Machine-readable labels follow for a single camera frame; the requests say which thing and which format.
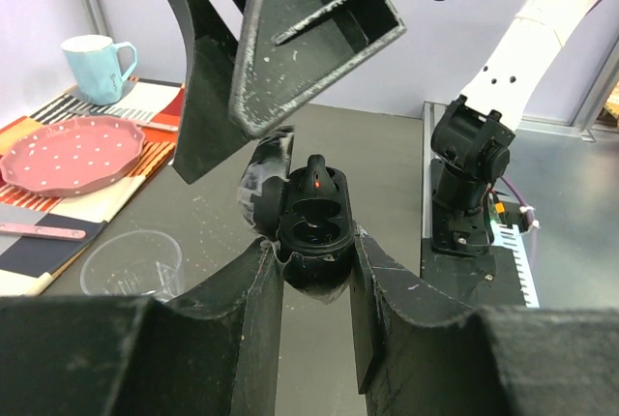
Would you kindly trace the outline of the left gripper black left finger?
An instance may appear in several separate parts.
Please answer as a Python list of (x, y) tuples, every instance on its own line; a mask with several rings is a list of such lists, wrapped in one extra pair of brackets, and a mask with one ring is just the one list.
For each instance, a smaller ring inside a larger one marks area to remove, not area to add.
[(283, 283), (256, 240), (166, 303), (147, 296), (6, 297), (5, 415), (271, 415)]

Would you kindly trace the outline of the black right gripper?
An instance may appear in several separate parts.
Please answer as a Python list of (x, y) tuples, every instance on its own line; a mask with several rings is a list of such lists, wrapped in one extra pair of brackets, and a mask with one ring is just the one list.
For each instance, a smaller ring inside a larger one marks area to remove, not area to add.
[(261, 137), (400, 37), (392, 0), (233, 0), (243, 13), (231, 118)]

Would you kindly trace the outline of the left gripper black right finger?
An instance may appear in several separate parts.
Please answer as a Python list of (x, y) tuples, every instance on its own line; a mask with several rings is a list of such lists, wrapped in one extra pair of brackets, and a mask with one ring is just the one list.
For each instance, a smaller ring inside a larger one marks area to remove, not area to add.
[(472, 308), (354, 238), (350, 302), (370, 415), (614, 415), (615, 310)]

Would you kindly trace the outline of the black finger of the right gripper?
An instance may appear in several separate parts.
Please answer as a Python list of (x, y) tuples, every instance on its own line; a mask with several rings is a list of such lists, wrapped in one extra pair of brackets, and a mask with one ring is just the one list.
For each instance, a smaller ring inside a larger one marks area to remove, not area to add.
[(210, 0), (167, 0), (187, 60), (173, 168), (192, 184), (251, 140), (228, 114), (237, 39)]

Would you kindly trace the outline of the black earbud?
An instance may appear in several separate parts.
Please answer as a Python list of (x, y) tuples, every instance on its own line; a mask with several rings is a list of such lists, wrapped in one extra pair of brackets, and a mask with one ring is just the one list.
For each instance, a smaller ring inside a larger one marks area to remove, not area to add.
[(309, 156), (301, 176), (299, 190), (312, 197), (332, 198), (337, 194), (337, 185), (334, 183), (322, 155)]

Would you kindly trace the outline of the black marbled earbud charging case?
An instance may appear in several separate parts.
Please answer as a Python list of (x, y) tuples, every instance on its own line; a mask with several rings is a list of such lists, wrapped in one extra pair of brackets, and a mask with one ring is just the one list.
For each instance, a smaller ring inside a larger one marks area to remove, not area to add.
[(258, 142), (237, 188), (248, 226), (264, 237), (284, 280), (330, 304), (348, 285), (355, 224), (345, 174), (327, 165), (337, 185), (332, 198), (299, 190), (306, 165), (291, 168), (295, 131), (274, 129)]

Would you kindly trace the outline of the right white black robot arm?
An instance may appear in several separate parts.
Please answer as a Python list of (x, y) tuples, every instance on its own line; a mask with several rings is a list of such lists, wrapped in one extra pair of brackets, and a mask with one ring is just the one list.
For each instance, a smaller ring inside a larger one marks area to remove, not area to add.
[[(175, 170), (193, 183), (258, 139), (267, 152), (249, 165), (238, 193), (248, 225), (297, 250), (334, 242), (336, 218), (324, 214), (307, 218), (306, 237), (292, 232), (294, 131), (286, 120), (404, 33), (393, 0), (233, 0), (243, 17), (239, 36), (210, 0), (167, 1), (187, 59)], [(431, 148), (444, 161), (440, 207), (480, 212), (507, 167), (530, 97), (600, 1), (525, 1), (434, 128)]]

